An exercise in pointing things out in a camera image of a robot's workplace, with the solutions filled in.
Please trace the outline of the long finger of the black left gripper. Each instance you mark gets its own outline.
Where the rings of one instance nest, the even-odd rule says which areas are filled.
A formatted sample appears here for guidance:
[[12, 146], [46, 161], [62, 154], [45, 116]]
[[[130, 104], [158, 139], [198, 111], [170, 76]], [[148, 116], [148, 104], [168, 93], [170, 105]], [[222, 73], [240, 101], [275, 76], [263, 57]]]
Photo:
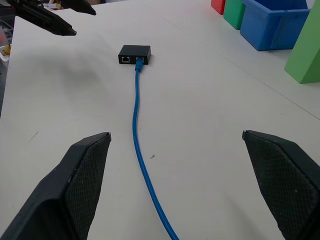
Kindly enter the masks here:
[[54, 35], [75, 36], [77, 32], [60, 16], [47, 10], [42, 0], [6, 0], [15, 14]]

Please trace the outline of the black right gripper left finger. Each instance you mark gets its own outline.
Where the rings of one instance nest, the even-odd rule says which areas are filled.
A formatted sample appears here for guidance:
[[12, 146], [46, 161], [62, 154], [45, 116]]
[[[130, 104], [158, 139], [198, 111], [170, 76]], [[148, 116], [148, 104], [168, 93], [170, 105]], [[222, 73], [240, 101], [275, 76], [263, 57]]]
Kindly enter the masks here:
[[35, 187], [0, 240], [87, 240], [96, 214], [111, 134], [71, 145]]

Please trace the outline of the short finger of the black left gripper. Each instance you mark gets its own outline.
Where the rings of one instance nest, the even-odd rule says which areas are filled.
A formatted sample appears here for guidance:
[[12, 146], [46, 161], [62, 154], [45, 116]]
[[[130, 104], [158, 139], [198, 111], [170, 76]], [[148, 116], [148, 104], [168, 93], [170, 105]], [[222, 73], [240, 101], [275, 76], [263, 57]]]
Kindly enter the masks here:
[[72, 9], [78, 13], [85, 13], [95, 16], [97, 13], [87, 0], [60, 0], [61, 5], [66, 9]]

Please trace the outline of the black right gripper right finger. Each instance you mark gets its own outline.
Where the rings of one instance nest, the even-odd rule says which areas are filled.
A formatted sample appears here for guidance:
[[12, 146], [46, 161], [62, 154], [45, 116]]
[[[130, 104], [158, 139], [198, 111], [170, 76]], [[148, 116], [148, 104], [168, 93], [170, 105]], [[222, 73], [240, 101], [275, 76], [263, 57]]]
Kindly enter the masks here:
[[242, 139], [285, 240], [320, 240], [320, 166], [293, 141], [253, 130]]

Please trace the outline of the small black network box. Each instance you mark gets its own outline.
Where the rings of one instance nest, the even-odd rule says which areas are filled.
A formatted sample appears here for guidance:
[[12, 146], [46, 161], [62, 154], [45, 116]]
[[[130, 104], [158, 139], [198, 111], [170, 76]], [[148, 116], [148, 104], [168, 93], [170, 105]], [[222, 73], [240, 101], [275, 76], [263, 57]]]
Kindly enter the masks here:
[[119, 64], [125, 65], [135, 65], [138, 59], [142, 59], [143, 64], [148, 65], [150, 58], [150, 45], [123, 45], [118, 54]]

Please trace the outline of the white tray with yellow items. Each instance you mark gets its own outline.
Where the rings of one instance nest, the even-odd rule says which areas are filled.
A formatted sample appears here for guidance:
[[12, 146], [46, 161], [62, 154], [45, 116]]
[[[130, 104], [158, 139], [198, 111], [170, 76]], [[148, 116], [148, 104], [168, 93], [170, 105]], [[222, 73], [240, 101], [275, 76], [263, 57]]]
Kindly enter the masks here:
[[8, 62], [10, 59], [10, 54], [11, 54], [11, 45], [6, 44], [3, 46], [0, 46], [0, 59], [3, 62]]

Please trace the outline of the large green plastic bin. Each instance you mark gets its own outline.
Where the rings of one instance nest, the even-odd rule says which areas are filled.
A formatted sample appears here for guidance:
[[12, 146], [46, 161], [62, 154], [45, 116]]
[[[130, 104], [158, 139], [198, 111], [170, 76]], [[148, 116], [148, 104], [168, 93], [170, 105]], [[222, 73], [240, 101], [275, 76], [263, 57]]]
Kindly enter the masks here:
[[298, 83], [320, 83], [320, 0], [315, 0], [284, 70]]

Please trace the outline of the red plastic bin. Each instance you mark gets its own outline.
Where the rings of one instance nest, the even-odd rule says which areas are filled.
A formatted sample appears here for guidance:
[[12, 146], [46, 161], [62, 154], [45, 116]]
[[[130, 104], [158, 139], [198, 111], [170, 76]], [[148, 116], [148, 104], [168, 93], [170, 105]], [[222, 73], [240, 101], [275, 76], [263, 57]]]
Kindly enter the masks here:
[[220, 15], [224, 14], [226, 0], [211, 0], [211, 7]]

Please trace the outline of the small green plastic bin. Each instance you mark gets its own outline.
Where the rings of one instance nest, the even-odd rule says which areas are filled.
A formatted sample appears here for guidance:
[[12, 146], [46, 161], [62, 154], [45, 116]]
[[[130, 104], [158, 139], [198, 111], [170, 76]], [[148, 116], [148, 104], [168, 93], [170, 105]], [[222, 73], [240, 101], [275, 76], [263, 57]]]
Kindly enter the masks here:
[[226, 0], [223, 18], [236, 30], [239, 30], [242, 25], [245, 8], [243, 0]]

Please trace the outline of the blue plastic bin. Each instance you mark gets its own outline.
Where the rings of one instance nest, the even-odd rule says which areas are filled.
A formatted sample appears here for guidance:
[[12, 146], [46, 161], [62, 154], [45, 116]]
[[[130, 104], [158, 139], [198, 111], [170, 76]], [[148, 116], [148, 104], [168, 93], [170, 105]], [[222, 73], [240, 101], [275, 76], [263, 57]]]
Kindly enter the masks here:
[[258, 51], [292, 49], [310, 13], [306, 0], [243, 0], [240, 34]]

